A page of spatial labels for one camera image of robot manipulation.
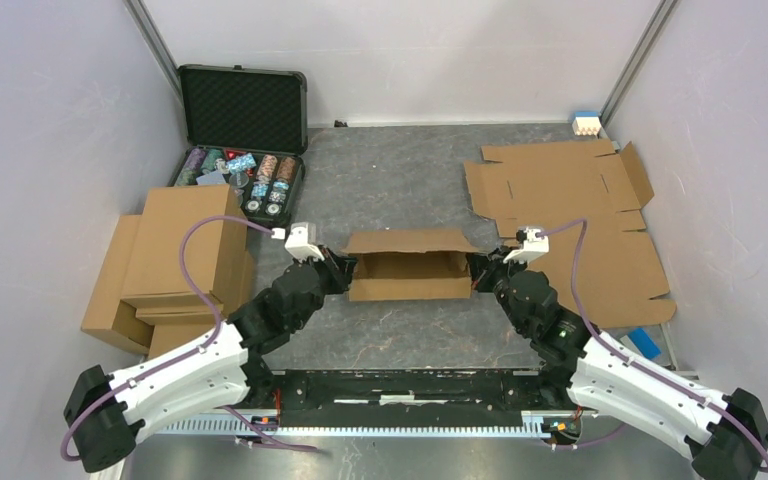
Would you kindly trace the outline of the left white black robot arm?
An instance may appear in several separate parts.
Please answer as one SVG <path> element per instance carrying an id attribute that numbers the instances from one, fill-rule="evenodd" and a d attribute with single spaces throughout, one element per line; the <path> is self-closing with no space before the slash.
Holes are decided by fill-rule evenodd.
<path id="1" fill-rule="evenodd" d="M 184 345 L 111 373 L 79 374 L 64 408 L 61 457 L 88 473 L 107 469 L 159 430 L 189 416 L 245 402 L 266 405 L 274 376 L 264 355 L 288 343 L 329 295 L 348 291 L 357 258 L 319 249 L 296 260 L 228 318 Z"/>

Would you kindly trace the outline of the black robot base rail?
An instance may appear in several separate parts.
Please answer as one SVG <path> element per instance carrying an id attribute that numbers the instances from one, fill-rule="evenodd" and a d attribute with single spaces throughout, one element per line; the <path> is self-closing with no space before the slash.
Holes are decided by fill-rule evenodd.
<path id="1" fill-rule="evenodd" d="M 514 427 L 524 411 L 575 410 L 548 375 L 515 369 L 286 370 L 241 408 L 282 427 Z"/>

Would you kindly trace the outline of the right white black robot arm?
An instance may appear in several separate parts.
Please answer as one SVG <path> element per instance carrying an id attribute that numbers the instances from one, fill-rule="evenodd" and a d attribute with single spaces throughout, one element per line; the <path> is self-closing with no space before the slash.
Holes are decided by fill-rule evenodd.
<path id="1" fill-rule="evenodd" d="M 768 420 L 757 396 L 708 388 L 634 353 L 561 305 L 548 277 L 510 252 L 470 253 L 469 271 L 474 290 L 494 295 L 543 360 L 537 392 L 545 405 L 571 401 L 608 414 L 675 450 L 703 479 L 768 473 Z"/>

